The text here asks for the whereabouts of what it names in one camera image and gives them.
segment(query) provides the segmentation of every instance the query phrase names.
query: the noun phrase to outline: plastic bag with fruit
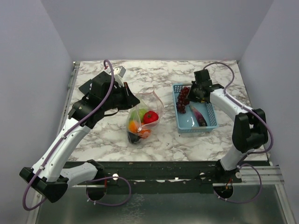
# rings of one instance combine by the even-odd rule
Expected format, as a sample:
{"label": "plastic bag with fruit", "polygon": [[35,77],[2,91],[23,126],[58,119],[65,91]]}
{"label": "plastic bag with fruit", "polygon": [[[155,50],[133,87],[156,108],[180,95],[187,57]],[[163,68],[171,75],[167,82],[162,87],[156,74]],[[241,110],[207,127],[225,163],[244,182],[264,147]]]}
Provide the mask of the plastic bag with fruit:
{"label": "plastic bag with fruit", "polygon": [[133,107],[126,121],[128,141],[136,144],[150,137],[163,116],[164,105],[155,91],[135,95],[140,104]]}

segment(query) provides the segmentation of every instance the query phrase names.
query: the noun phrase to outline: green apple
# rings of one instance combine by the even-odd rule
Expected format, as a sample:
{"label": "green apple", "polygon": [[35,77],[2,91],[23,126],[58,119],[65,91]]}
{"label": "green apple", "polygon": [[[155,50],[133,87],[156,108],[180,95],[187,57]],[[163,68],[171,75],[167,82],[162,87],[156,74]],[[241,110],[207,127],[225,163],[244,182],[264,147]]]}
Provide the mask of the green apple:
{"label": "green apple", "polygon": [[[139,115],[139,118],[140,118],[140,122],[141,122],[141,123],[143,122],[143,117],[144,117],[144,115],[145,115],[146,113],[147,113],[147,110],[146,110],[146,109],[139,109],[139,111],[138,111],[138,115]],[[132,112],[130,119],[131,119],[131,120],[136,120],[136,119],[138,119],[137,111],[133,111],[133,112]]]}

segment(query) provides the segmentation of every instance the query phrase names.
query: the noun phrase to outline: cable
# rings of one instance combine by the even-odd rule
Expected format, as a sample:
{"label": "cable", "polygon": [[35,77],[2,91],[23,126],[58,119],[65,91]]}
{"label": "cable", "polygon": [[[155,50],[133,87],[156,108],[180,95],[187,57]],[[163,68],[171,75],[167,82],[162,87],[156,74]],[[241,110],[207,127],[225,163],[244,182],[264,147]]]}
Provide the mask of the cable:
{"label": "cable", "polygon": [[248,163],[244,163],[242,164],[239,169],[242,169],[242,167],[245,167],[245,166],[248,166],[248,167],[251,167],[254,169],[254,171],[256,171],[256,174],[258,176],[258,179],[260,180],[260,189],[258,190],[258,193],[251,199],[247,200],[247,201],[244,201],[244,202],[238,202],[238,201],[234,201],[234,200],[229,200],[227,198],[223,198],[223,197],[220,197],[217,192],[214,190],[214,194],[217,195],[217,197],[225,202],[231,202],[231,203],[235,203],[235,204],[245,204],[245,203],[249,203],[249,202],[253,202],[254,200],[256,200],[262,193],[262,189],[263,189],[263,185],[262,185],[262,178],[261,178],[261,175],[259,174],[258,170],[256,168],[254,168],[253,166],[251,166],[250,164]]}
{"label": "cable", "polygon": [[272,147],[273,147],[273,143],[274,143],[274,139],[273,139],[273,133],[272,133],[272,131],[271,131],[271,129],[270,129],[270,127],[266,124],[266,122],[264,122],[264,120],[263,119],[261,119],[255,112],[253,112],[252,110],[250,110],[250,109],[248,109],[248,108],[246,108],[246,107],[243,107],[238,101],[236,101],[233,97],[231,97],[230,95],[228,95],[227,94],[227,92],[226,92],[226,90],[227,90],[227,88],[233,83],[233,81],[234,81],[234,79],[235,79],[235,73],[234,73],[234,71],[232,70],[232,68],[229,66],[229,65],[227,65],[227,64],[225,64],[225,63],[223,63],[223,62],[213,62],[213,63],[209,63],[208,65],[206,65],[205,67],[204,67],[204,69],[206,69],[206,67],[208,67],[208,66],[210,66],[210,65],[212,65],[212,64],[222,64],[222,65],[224,65],[224,66],[226,66],[231,72],[232,72],[232,75],[233,75],[233,78],[232,78],[232,80],[224,87],[224,90],[223,90],[223,92],[224,92],[224,94],[226,95],[226,97],[227,98],[229,98],[232,102],[234,102],[236,105],[238,105],[238,106],[240,106],[240,107],[242,107],[244,110],[246,110],[247,112],[249,112],[249,113],[251,113],[253,116],[255,116],[266,128],[267,128],[267,130],[268,130],[268,132],[269,132],[269,135],[270,135],[270,139],[271,139],[271,142],[270,142],[270,145],[269,145],[269,147],[266,149],[266,150],[263,150],[263,151],[260,151],[260,152],[248,152],[247,154],[246,154],[246,156],[247,155],[250,155],[250,154],[263,154],[263,153],[266,153],[266,152],[268,152],[268,151],[270,151],[271,149],[272,149]]}
{"label": "cable", "polygon": [[[110,63],[110,61],[108,61],[107,59],[104,60],[104,67],[105,69],[107,69],[107,65],[106,63],[108,63],[110,69],[111,69],[111,82],[110,82],[110,86],[108,89],[108,92],[106,94],[106,96],[103,98],[103,100],[100,102],[100,104],[93,110],[91,111],[88,115],[86,115],[84,118],[82,118],[78,123],[76,123],[73,127],[71,127],[65,134],[64,136],[67,137],[72,130],[74,130],[76,127],[78,127],[80,124],[82,124],[83,122],[85,122],[88,118],[90,118],[107,100],[107,98],[109,97],[111,90],[113,89],[113,85],[114,85],[114,71],[112,68],[112,64]],[[44,167],[48,160],[50,159],[50,157],[53,155],[53,153],[55,152],[55,150],[57,149],[57,147],[61,144],[61,142],[64,140],[63,137],[61,137],[58,142],[55,144],[55,146],[51,149],[51,151],[49,152],[48,156],[45,158],[44,162],[42,163],[41,167]],[[37,172],[34,174],[34,176],[31,178],[31,180],[29,181],[27,187],[25,188],[24,194],[23,194],[23,199],[22,199],[22,204],[23,204],[23,208],[27,211],[31,211],[36,209],[38,206],[40,206],[42,203],[44,203],[44,201],[46,200],[46,198],[44,198],[40,203],[38,203],[37,205],[35,205],[32,208],[27,207],[26,205],[26,197],[28,194],[28,191],[32,185],[32,183],[34,182],[34,180],[37,178],[37,176],[40,174],[41,169],[38,169]]]}
{"label": "cable", "polygon": [[233,180],[233,179],[230,178],[229,181],[228,181],[228,183],[225,185],[225,189],[226,189],[226,190],[228,189],[228,185],[229,185],[230,183],[231,183],[230,186],[233,185],[232,180]]}
{"label": "cable", "polygon": [[110,116],[116,115],[119,111],[120,111],[120,109],[117,108],[117,112],[105,114],[104,117],[110,117]]}
{"label": "cable", "polygon": [[91,201],[94,204],[97,203],[97,204],[101,204],[101,205],[105,205],[105,206],[110,206],[110,207],[120,206],[120,205],[123,205],[123,204],[127,203],[130,200],[131,196],[132,196],[132,189],[131,189],[131,185],[130,185],[129,181],[127,181],[125,178],[123,178],[121,176],[118,176],[118,177],[109,176],[109,177],[103,177],[103,178],[100,178],[100,179],[97,179],[97,180],[92,180],[92,181],[89,181],[89,182],[103,181],[103,180],[108,180],[108,179],[113,179],[113,178],[119,178],[119,179],[124,180],[127,183],[128,187],[129,187],[129,195],[128,195],[128,197],[123,202],[117,203],[117,204],[107,204],[107,203],[103,203],[103,202],[99,202],[99,201],[93,201],[93,200],[90,199],[90,197],[88,195],[88,192],[86,192],[86,196],[88,197],[87,202]]}

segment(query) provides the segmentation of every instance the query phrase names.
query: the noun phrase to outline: purple eggplant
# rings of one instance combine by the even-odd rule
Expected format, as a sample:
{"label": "purple eggplant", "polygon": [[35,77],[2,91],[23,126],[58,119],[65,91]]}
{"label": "purple eggplant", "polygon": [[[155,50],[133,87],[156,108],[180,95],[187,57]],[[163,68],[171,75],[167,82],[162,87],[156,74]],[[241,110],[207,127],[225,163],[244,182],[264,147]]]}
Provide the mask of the purple eggplant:
{"label": "purple eggplant", "polygon": [[190,105],[190,109],[192,110],[192,113],[194,114],[198,125],[206,127],[207,123],[204,116],[202,116],[202,114],[198,110],[196,110],[194,106]]}

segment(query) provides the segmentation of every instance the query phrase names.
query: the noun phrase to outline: blue plastic basket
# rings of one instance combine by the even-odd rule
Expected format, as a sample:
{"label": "blue plastic basket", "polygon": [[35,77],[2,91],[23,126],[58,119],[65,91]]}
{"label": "blue plastic basket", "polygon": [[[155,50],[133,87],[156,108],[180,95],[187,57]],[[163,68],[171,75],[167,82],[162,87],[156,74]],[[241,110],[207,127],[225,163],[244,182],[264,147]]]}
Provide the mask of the blue plastic basket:
{"label": "blue plastic basket", "polygon": [[218,127],[215,110],[211,103],[194,103],[190,102],[190,105],[194,106],[204,116],[207,126],[200,127],[196,121],[194,114],[190,107],[186,106],[186,113],[178,113],[176,109],[176,102],[178,101],[178,95],[184,86],[191,86],[188,84],[177,83],[172,85],[172,95],[174,110],[177,118],[178,132],[179,133],[194,133],[194,132],[211,132],[214,128]]}

